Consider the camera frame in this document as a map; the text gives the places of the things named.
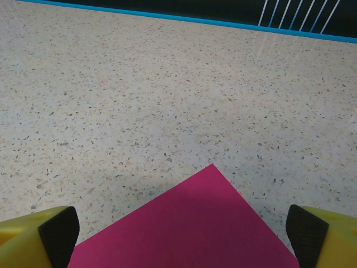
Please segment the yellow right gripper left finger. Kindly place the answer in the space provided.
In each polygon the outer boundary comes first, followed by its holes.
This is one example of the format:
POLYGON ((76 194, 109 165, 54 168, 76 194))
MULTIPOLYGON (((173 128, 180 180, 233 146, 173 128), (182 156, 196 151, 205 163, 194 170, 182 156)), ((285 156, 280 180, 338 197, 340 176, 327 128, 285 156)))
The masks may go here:
POLYGON ((80 226, 73 206, 1 222, 1 267, 68 267, 80 226))

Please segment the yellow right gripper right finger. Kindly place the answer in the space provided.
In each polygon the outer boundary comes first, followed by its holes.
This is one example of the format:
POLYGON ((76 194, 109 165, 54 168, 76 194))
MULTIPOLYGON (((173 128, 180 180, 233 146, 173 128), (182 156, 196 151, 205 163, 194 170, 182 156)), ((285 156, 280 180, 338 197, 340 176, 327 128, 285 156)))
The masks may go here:
POLYGON ((286 232, 300 267, 356 268, 356 218, 290 206, 286 232))

